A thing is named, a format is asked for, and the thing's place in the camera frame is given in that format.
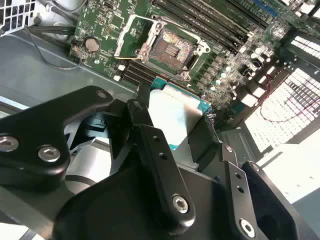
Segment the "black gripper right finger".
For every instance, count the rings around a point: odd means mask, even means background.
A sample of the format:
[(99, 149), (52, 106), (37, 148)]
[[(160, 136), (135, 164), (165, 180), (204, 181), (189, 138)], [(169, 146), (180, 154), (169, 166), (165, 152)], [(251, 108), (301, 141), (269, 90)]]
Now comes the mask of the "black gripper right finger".
[(188, 182), (201, 240), (302, 240), (305, 222), (266, 173), (253, 162), (238, 165), (209, 117), (188, 135), (196, 173)]

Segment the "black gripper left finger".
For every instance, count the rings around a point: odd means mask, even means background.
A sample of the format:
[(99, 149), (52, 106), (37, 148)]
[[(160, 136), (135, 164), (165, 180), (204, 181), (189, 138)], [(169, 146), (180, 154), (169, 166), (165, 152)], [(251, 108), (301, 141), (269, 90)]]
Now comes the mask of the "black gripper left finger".
[(140, 165), (159, 200), (159, 217), (169, 232), (185, 232), (196, 210), (163, 132), (153, 126), (141, 99), (116, 101), (105, 90), (87, 86), (0, 121), (0, 184), (26, 191), (51, 191), (62, 184), (83, 122), (102, 115), (112, 152), (122, 166)]

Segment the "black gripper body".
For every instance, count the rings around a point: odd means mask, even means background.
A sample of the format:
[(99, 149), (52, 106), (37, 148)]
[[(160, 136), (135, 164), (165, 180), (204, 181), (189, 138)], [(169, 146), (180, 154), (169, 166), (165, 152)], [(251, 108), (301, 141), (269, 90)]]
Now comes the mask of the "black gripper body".
[(160, 218), (160, 202), (143, 167), (136, 164), (71, 198), (58, 214), (55, 240), (231, 240), (222, 190), (211, 179), (180, 173), (196, 210), (193, 225), (172, 235)]

